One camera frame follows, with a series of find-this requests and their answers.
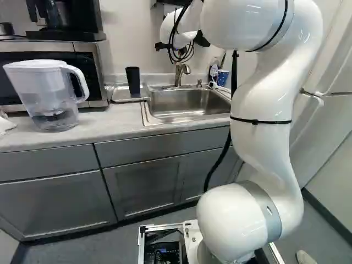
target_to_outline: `pitcher handle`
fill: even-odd
[[[68,72],[74,74],[77,79],[78,79],[78,82],[79,82],[79,86],[81,88],[81,91],[82,91],[82,96],[81,97],[76,97],[75,98],[75,103],[82,103],[84,101],[86,101],[89,97],[89,89],[88,89],[88,85],[87,85],[87,82],[86,82],[86,79],[84,78],[84,74],[83,72],[77,68],[77,67],[74,67],[72,65],[65,65],[65,66],[61,66],[61,68],[67,70]]]

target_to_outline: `stainless steel sink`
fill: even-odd
[[[228,117],[231,105],[222,93],[186,86],[149,88],[141,108],[143,124],[148,126]]]

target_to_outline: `faucet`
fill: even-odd
[[[176,63],[175,87],[181,86],[182,74],[190,74],[191,68],[187,64]]]

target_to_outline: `countertop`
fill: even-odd
[[[79,125],[57,133],[38,131],[28,116],[10,117],[9,119],[18,126],[0,137],[0,153],[222,127],[229,125],[230,122],[229,118],[218,118],[189,123],[144,126],[140,102],[110,104],[105,111],[81,112]]]

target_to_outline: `coffee maker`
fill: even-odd
[[[105,40],[98,0],[26,0],[32,22],[43,28],[26,31],[32,40]]]

